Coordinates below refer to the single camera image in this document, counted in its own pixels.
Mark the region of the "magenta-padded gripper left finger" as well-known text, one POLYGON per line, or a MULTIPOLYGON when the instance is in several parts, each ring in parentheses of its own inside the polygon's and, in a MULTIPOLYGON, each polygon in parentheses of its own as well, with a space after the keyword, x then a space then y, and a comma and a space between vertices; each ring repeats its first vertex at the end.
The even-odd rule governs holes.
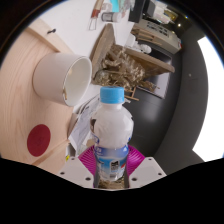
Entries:
POLYGON ((91 146, 78 157, 70 157, 61 168, 58 176, 84 188, 94 187, 96 159, 91 146))

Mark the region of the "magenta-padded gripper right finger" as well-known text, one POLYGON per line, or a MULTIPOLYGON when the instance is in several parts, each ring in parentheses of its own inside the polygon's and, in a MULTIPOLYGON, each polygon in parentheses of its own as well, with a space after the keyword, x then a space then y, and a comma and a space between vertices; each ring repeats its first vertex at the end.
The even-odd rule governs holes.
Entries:
POLYGON ((129 147, 125 171, 127 188, 140 188, 165 176, 165 172, 153 157, 145 157, 133 146, 129 147))

